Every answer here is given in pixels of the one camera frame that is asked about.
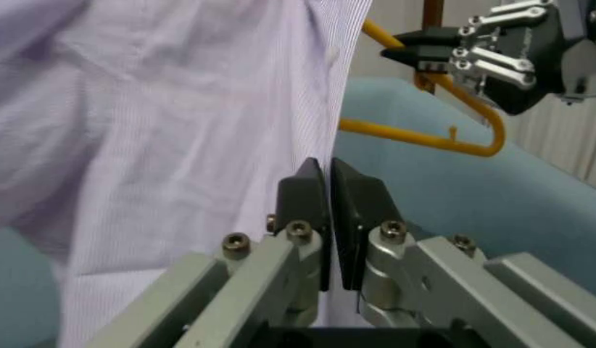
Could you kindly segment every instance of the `white curtain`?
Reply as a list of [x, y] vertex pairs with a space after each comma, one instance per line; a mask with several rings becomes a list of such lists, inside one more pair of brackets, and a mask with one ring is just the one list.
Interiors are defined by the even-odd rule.
[[[443, 25], [464, 25], [471, 15], [487, 13], [498, 4], [499, 0], [445, 0]], [[422, 12], [423, 0], [375, 0], [368, 16], [391, 33], [404, 33], [420, 29]], [[413, 71], [381, 58], [380, 49], [379, 44], [362, 35], [350, 75], [394, 76], [411, 81]], [[480, 121], [478, 115], [440, 88], [436, 95]], [[522, 115], [502, 117], [509, 141], [596, 187], [596, 99], [568, 106], [548, 96]]]

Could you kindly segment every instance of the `yellow hanger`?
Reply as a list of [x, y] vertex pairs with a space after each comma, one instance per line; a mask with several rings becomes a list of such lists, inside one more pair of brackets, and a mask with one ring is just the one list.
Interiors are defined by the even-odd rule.
[[[399, 42], [394, 36], [388, 34], [384, 29], [380, 28], [371, 20], [365, 20], [363, 24], [363, 32], [372, 39], [378, 41], [386, 48], [403, 47], [403, 43]], [[339, 129], [353, 133], [365, 134], [368, 136], [376, 136], [379, 138], [387, 138], [396, 141], [404, 141], [407, 143], [434, 147], [436, 149], [443, 149], [454, 152], [462, 152], [464, 154], [472, 154], [475, 156], [490, 157], [498, 153], [505, 144], [505, 125], [500, 119], [500, 116], [491, 107], [488, 107], [483, 102], [467, 94], [464, 90], [453, 85], [453, 82], [446, 75], [440, 74], [425, 74], [431, 82], [440, 85], [464, 104], [468, 105], [474, 111], [492, 125], [494, 132], [494, 139], [489, 146], [466, 143], [464, 141], [457, 141], [457, 127], [452, 125], [449, 128], [449, 138], [442, 138], [439, 136], [432, 136], [423, 134], [412, 130], [390, 127], [387, 125], [378, 125], [375, 123], [349, 120], [342, 118], [339, 121]]]

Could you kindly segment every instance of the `bolt head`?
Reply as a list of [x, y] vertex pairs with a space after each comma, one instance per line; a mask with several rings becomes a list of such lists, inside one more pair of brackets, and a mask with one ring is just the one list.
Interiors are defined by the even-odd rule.
[[266, 231], [274, 232], [275, 224], [276, 224], [276, 215], [274, 215], [274, 214], [266, 215]]
[[588, 14], [588, 21], [591, 22], [592, 24], [596, 24], [596, 9], [592, 10]]
[[455, 234], [453, 237], [450, 238], [451, 243], [457, 247], [457, 249], [461, 250], [464, 254], [468, 255], [469, 257], [474, 256], [474, 252], [476, 251], [476, 244], [474, 241], [463, 234]]
[[285, 227], [287, 239], [294, 242], [296, 245], [309, 244], [313, 236], [313, 229], [311, 225], [304, 220], [294, 220]]
[[403, 221], [388, 220], [380, 225], [380, 236], [391, 244], [402, 244], [405, 241], [407, 229]]
[[460, 69], [465, 69], [465, 68], [467, 68], [467, 67], [468, 67], [468, 65], [469, 65], [469, 64], [470, 64], [470, 63], [468, 63], [468, 61], [467, 61], [467, 60], [465, 60], [465, 59], [460, 59], [460, 60], [459, 60], [459, 62], [458, 62], [458, 67], [459, 67]]
[[523, 77], [523, 81], [524, 81], [525, 83], [533, 83], [533, 82], [534, 82], [534, 76], [533, 76], [533, 75], [531, 75], [531, 74], [526, 74], [526, 75]]
[[251, 252], [251, 239], [244, 233], [230, 233], [223, 239], [223, 255], [231, 260], [241, 260]]
[[465, 49], [463, 47], [457, 47], [454, 52], [456, 56], [461, 57], [465, 54]]

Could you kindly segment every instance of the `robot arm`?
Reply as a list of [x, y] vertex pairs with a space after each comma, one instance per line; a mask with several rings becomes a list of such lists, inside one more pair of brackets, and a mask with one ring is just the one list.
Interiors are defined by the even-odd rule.
[[528, 253], [488, 260], [468, 237], [422, 231], [382, 181], [338, 159], [343, 287], [376, 328], [307, 328], [328, 288], [323, 183], [308, 159], [279, 184], [273, 235], [230, 233], [213, 256], [185, 255], [88, 347], [596, 347], [596, 297]]
[[552, 93], [565, 102], [596, 97], [596, 0], [527, 0], [493, 7], [461, 28], [395, 36], [405, 48], [382, 56], [455, 82], [508, 114]]

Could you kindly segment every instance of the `shirt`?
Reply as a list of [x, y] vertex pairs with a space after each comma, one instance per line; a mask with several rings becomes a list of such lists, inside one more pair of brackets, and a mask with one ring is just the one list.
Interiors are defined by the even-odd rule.
[[0, 226], [50, 256], [61, 347], [326, 167], [369, 4], [0, 1]]

